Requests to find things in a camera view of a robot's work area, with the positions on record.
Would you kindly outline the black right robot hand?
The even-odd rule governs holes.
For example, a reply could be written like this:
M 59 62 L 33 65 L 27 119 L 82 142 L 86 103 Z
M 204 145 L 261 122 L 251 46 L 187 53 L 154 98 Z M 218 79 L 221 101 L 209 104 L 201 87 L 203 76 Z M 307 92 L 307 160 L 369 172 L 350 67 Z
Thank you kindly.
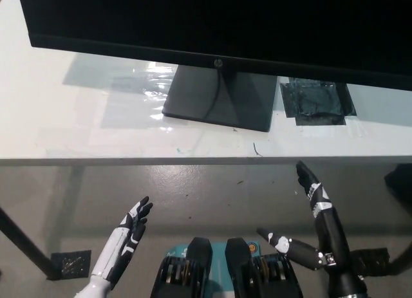
M 259 227 L 257 233 L 289 260 L 311 270 L 329 274 L 353 273 L 350 249 L 336 208 L 322 182 L 302 161 L 297 162 L 298 182 L 310 202 L 319 246 L 313 247 L 273 230 Z

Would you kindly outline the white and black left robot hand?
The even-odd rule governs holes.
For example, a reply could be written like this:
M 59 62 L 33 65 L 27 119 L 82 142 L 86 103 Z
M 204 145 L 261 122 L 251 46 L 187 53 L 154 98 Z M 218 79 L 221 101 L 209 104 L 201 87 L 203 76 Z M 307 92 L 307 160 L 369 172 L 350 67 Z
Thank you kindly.
M 118 283 L 144 235 L 147 215 L 152 207 L 153 204 L 146 196 L 124 216 L 100 253 L 92 276 L 100 277 L 112 286 Z

